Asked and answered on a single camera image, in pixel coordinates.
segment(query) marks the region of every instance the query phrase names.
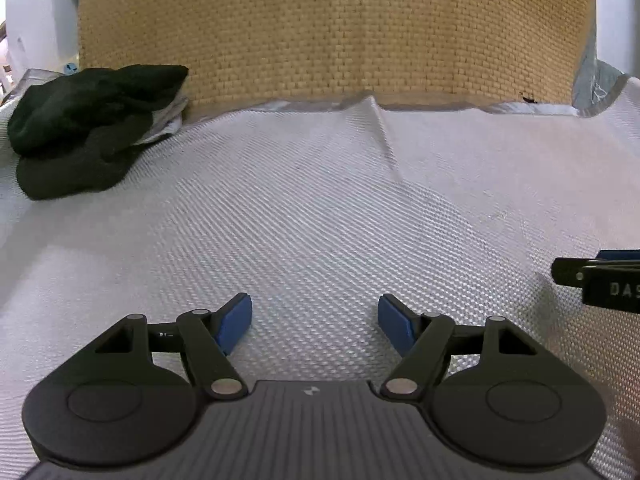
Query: brown fabric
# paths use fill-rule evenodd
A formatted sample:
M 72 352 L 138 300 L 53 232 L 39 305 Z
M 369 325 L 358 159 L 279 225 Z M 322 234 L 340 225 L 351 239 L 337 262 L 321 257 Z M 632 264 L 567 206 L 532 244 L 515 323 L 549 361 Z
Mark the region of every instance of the brown fabric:
M 186 65 L 200 109 L 361 91 L 570 104 L 592 2 L 80 0 L 81 65 Z

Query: black fabric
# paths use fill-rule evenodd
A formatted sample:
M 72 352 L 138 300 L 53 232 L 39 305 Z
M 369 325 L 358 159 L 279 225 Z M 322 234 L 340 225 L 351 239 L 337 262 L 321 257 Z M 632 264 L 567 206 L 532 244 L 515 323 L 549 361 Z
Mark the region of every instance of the black fabric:
M 183 66 L 89 68 L 32 86 L 8 125 L 20 188 L 34 200 L 117 184 L 148 146 L 152 113 L 174 100 Z

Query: pile of clothes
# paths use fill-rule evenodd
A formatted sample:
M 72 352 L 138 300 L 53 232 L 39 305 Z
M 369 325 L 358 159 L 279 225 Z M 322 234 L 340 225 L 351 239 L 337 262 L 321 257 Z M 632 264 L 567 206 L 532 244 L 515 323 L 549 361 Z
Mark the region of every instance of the pile of clothes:
M 20 188 L 44 200 L 117 184 L 182 125 L 187 74 L 179 65 L 89 68 L 29 86 L 7 126 Z

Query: folded cloth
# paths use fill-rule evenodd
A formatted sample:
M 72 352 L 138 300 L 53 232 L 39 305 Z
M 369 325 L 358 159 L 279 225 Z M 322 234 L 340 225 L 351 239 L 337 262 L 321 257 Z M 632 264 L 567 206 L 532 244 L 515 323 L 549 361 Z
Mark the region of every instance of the folded cloth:
M 28 88 L 7 133 L 21 155 L 20 188 L 43 200 L 117 184 L 166 137 L 167 122 L 186 104 L 178 91 L 187 73 L 183 66 L 90 68 Z

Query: dark green cloth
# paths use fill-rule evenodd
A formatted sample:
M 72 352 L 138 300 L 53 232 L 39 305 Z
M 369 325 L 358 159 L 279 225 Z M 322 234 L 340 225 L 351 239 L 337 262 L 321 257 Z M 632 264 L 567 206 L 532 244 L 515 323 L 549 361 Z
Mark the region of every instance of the dark green cloth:
M 187 74 L 179 65 L 89 68 L 30 87 L 8 125 L 22 190 L 42 200 L 117 184 L 147 147 L 134 144 L 153 112 L 171 104 Z

